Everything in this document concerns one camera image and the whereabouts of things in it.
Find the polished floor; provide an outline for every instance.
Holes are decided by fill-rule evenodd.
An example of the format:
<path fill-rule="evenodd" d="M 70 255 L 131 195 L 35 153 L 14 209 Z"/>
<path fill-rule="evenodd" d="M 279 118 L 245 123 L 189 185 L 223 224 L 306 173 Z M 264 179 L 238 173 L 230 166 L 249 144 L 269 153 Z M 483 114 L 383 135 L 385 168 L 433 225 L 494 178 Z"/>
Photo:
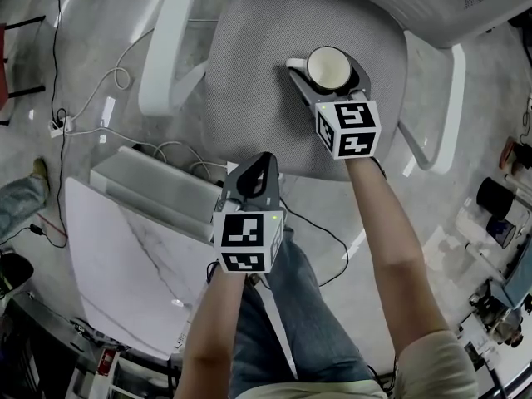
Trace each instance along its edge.
<path fill-rule="evenodd" d="M 111 69 L 121 53 L 143 32 L 155 25 L 160 0 L 62 0 L 63 16 L 57 34 L 59 77 L 55 109 L 64 107 L 77 113 L 101 77 Z M 178 74 L 203 61 L 209 53 L 216 23 L 224 0 L 198 0 L 185 36 Z M 57 24 L 57 0 L 0 0 L 0 19 L 13 23 L 46 15 L 40 26 L 32 25 L 7 32 L 5 56 L 12 89 L 43 83 L 47 91 L 10 100 L 0 120 L 0 183 L 26 175 L 36 156 L 48 163 L 52 194 L 59 187 L 61 138 L 51 139 L 47 129 L 51 119 L 54 76 L 52 41 Z M 407 36 L 409 77 L 401 118 L 414 126 L 418 140 L 432 152 L 445 111 L 450 78 L 448 56 L 424 42 Z M 124 135 L 158 145 L 166 140 L 186 140 L 207 160 L 216 161 L 201 145 L 201 86 L 174 117 L 144 117 L 137 95 L 140 74 L 150 37 L 128 52 L 122 62 L 133 77 L 126 91 L 116 88 L 107 77 L 95 98 L 80 116 L 76 127 L 90 130 L 109 126 Z M 475 203 L 480 182 L 491 176 L 502 180 L 498 157 L 506 138 L 522 131 L 521 115 L 532 86 L 530 67 L 517 31 L 507 24 L 491 33 L 463 43 L 467 57 L 464 110 L 456 156 L 446 175 L 420 170 L 400 134 L 383 162 L 396 191 L 424 245 L 431 286 L 449 323 L 454 326 L 468 312 L 468 297 L 488 273 L 466 252 L 469 242 L 503 268 L 516 242 L 502 251 L 484 231 L 489 215 Z M 64 152 L 63 178 L 88 180 L 89 170 L 120 145 L 130 145 L 109 133 L 99 131 L 72 137 Z M 169 148 L 171 164 L 188 167 L 194 157 L 186 149 Z M 221 170 L 213 169 L 222 178 Z M 357 214 L 349 184 L 285 176 L 282 185 L 287 204 L 317 224 L 330 229 L 351 246 L 352 257 L 346 272 L 323 288 L 323 296 L 361 349 L 378 370 L 391 369 L 392 344 L 382 315 L 372 278 L 372 264 L 362 222 Z M 58 224 L 57 203 L 53 197 L 41 214 Z M 521 226 L 528 221 L 523 208 L 512 209 L 511 217 Z M 342 269 L 344 252 L 325 233 L 300 219 L 290 217 L 296 240 L 308 253 L 318 278 L 323 281 Z M 48 230 L 60 243 L 62 237 Z M 21 234 L 13 245 L 36 268 L 33 287 L 46 303 L 66 316 L 82 316 L 68 249 L 54 249 L 35 235 Z M 278 328 L 278 317 L 268 292 L 263 292 Z"/>

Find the mug handle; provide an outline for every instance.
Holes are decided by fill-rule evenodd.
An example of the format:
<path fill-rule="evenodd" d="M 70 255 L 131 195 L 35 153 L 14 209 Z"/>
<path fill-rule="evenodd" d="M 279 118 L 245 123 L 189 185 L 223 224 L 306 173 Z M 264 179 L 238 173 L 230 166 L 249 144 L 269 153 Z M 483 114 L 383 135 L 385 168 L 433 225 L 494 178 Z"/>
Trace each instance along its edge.
<path fill-rule="evenodd" d="M 286 67 L 305 71 L 307 69 L 307 60 L 291 57 L 290 59 L 286 60 Z"/>

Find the person's left arm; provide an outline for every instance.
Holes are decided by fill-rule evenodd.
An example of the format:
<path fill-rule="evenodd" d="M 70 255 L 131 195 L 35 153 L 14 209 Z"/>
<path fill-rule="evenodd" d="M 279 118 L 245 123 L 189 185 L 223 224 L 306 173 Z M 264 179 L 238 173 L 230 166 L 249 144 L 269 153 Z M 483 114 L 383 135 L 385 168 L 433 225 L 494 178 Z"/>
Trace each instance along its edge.
<path fill-rule="evenodd" d="M 186 339 L 183 372 L 175 399 L 226 399 L 234 336 L 245 275 L 220 267 L 201 301 Z"/>

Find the black chair leg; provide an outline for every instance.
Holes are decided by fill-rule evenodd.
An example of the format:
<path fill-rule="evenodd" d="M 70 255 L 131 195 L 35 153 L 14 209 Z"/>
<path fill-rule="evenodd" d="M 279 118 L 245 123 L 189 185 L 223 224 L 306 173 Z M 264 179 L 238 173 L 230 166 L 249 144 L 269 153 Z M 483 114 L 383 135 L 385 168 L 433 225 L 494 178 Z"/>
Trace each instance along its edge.
<path fill-rule="evenodd" d="M 37 22 L 42 22 L 46 19 L 45 16 L 42 16 L 42 17 L 35 17 L 33 19 L 28 19 L 27 21 L 22 21 L 22 22 L 19 22 L 19 23 L 13 23 L 11 25 L 6 25 L 6 29 L 7 30 L 11 30 L 13 28 L 19 28 L 19 27 L 24 27 L 24 25 L 27 25 L 28 23 L 37 23 Z"/>
<path fill-rule="evenodd" d="M 46 90 L 45 86 L 32 87 L 31 89 L 14 91 L 13 93 L 9 93 L 9 98 L 11 99 L 12 97 L 31 95 L 33 93 L 39 93 L 39 92 L 45 91 L 45 90 Z"/>

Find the marble tabletop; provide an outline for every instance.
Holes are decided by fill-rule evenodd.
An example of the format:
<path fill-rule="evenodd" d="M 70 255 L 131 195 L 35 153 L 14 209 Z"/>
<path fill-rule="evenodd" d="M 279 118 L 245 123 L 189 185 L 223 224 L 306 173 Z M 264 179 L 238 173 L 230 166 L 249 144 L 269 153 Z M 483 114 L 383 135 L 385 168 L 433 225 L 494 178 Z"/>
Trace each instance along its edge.
<path fill-rule="evenodd" d="M 66 180 L 66 222 L 89 324 L 168 359 L 201 295 L 212 246 L 73 178 Z"/>

